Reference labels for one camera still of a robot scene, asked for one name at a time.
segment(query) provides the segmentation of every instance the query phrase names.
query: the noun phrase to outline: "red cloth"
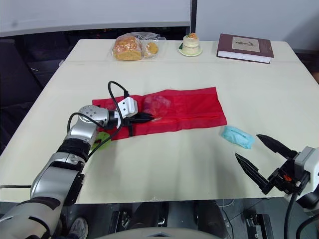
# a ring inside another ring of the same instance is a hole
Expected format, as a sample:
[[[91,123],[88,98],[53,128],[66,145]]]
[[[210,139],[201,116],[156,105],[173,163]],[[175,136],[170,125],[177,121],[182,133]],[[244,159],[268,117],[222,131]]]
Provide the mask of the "red cloth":
[[[133,124],[134,136],[227,124],[215,87],[191,91],[164,90],[131,97],[137,101],[139,112],[150,113],[155,117],[150,122]],[[93,100],[92,103],[108,110],[115,109],[112,99]],[[128,128],[123,127],[112,140],[128,137]]]

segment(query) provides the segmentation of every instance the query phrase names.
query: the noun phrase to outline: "wall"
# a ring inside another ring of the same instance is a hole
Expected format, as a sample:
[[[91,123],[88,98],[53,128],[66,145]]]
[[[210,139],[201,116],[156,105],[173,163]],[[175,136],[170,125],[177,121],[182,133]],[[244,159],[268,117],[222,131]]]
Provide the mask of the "wall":
[[[189,25],[190,0],[0,0],[0,37],[81,29]]]
[[[196,33],[200,40],[229,33],[319,50],[319,0],[198,0]]]

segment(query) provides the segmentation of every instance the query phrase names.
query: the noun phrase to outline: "bread in plastic bag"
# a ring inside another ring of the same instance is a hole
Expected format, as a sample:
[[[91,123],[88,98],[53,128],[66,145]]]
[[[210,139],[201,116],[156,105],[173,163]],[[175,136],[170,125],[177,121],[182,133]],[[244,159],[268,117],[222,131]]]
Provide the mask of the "bread in plastic bag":
[[[119,36],[112,48],[113,56],[120,61],[154,58],[165,37],[152,32],[131,32]]]

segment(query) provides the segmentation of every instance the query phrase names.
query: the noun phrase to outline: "book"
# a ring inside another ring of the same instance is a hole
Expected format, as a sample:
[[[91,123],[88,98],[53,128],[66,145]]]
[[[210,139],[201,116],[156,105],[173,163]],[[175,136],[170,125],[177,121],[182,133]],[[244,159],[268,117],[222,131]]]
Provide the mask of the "book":
[[[217,56],[270,63],[274,53],[270,40],[222,33],[219,37]]]

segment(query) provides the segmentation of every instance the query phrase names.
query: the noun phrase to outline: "shoe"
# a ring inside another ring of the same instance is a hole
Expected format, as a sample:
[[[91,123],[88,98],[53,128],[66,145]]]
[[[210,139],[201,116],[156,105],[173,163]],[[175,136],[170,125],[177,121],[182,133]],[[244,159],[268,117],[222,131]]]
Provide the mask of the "shoe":
[[[72,224],[69,234],[74,234],[79,239],[86,239],[88,232],[89,227],[86,220],[84,218],[77,218]]]

